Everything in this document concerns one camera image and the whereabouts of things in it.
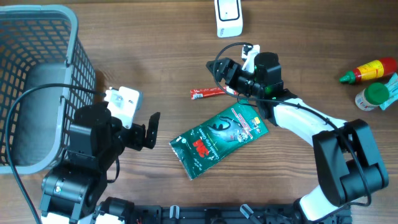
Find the red coffee stick sachet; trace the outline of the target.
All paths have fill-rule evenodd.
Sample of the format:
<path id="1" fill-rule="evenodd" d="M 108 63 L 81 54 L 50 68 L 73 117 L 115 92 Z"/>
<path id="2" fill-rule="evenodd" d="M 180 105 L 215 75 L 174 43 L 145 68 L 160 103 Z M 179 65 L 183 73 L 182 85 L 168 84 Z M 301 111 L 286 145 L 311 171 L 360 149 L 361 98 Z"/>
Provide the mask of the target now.
<path id="1" fill-rule="evenodd" d="M 217 95 L 225 95 L 226 93 L 221 88 L 200 88 L 190 90 L 190 96 L 192 100 L 200 98 L 208 98 Z"/>

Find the green 3M gloves packet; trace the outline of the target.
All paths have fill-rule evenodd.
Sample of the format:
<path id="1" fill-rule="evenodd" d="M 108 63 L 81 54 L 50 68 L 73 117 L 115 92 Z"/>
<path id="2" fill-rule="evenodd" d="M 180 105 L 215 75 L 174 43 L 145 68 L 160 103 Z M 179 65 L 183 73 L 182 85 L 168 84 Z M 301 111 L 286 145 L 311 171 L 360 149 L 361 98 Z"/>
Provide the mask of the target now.
<path id="1" fill-rule="evenodd" d="M 257 111 L 246 103 L 235 103 L 170 141 L 189 179 L 269 132 Z"/>

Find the green lid jar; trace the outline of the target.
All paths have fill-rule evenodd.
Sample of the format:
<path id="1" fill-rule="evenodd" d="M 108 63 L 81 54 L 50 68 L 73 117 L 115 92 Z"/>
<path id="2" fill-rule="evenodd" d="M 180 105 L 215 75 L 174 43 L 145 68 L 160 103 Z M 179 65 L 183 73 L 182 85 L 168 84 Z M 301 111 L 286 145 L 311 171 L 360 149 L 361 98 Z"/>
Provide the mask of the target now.
<path id="1" fill-rule="evenodd" d="M 355 97 L 356 106 L 363 111 L 371 111 L 389 99 L 389 90 L 382 83 L 373 83 Z"/>

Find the red sauce bottle green cap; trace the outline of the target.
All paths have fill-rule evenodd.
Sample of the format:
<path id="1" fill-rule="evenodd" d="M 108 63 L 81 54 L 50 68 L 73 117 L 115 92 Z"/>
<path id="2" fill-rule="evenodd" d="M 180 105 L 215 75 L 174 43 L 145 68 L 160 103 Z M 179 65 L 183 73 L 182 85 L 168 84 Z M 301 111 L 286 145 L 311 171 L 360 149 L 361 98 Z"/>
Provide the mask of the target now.
<path id="1" fill-rule="evenodd" d="M 373 60 L 364 65 L 356 67 L 354 70 L 346 72 L 340 79 L 340 83 L 350 85 L 375 80 L 392 75 L 397 71 L 397 60 L 393 57 L 384 57 Z"/>

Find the light teal tissue pack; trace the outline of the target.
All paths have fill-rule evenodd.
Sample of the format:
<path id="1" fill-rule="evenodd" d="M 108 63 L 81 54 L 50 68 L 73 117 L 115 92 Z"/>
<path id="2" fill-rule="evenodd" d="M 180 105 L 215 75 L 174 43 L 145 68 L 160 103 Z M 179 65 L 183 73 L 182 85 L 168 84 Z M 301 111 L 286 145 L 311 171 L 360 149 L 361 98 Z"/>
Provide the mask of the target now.
<path id="1" fill-rule="evenodd" d="M 394 73 L 391 76 L 391 79 L 385 84 L 389 91 L 389 98 L 379 105 L 380 109 L 383 111 L 388 108 L 391 104 L 393 104 L 395 101 L 397 101 L 397 90 L 398 90 L 398 77 L 397 73 Z"/>

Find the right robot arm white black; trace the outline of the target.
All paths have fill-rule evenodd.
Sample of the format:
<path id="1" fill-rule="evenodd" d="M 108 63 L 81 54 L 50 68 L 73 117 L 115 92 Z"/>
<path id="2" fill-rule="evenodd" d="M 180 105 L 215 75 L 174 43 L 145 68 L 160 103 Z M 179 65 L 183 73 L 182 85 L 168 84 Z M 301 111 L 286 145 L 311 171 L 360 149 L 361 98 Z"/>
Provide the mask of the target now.
<path id="1" fill-rule="evenodd" d="M 368 123 L 327 116 L 284 88 L 278 55 L 246 55 L 240 65 L 230 58 L 209 61 L 215 83 L 254 100 L 261 115 L 308 142 L 314 151 L 319 185 L 295 201 L 287 215 L 291 223 L 340 223 L 352 205 L 371 204 L 372 193 L 389 184 L 388 173 Z"/>

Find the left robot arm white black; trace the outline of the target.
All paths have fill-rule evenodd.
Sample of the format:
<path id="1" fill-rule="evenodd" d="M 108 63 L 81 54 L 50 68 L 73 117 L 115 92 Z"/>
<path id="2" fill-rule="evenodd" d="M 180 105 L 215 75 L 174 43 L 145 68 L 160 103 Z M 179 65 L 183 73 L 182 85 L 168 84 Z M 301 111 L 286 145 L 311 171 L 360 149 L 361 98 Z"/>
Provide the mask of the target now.
<path id="1" fill-rule="evenodd" d="M 64 153 L 67 158 L 42 181 L 42 223 L 80 223 L 95 214 L 98 200 L 111 183 L 107 171 L 112 164 L 119 164 L 125 148 L 154 148 L 159 112 L 150 117 L 147 126 L 133 124 L 125 128 L 107 105 L 96 103 L 75 112 Z"/>

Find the white barcode scanner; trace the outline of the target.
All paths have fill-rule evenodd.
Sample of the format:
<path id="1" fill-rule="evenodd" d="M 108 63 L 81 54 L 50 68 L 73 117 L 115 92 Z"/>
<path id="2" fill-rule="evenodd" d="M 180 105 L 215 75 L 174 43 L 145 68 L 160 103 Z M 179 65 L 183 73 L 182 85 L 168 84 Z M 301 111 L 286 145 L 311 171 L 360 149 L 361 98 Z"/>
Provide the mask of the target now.
<path id="1" fill-rule="evenodd" d="M 243 32 L 241 0 L 214 0 L 217 36 L 236 37 Z"/>

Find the grey plastic mesh basket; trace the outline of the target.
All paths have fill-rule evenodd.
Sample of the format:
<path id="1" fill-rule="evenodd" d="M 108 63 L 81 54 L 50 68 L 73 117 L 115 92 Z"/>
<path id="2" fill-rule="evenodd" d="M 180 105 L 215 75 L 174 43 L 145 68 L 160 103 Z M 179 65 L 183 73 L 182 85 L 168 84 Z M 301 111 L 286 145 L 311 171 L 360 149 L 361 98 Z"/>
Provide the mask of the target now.
<path id="1" fill-rule="evenodd" d="M 95 70 L 78 38 L 78 18 L 62 5 L 1 8 L 1 174 L 52 167 L 69 143 L 75 111 L 94 102 Z"/>

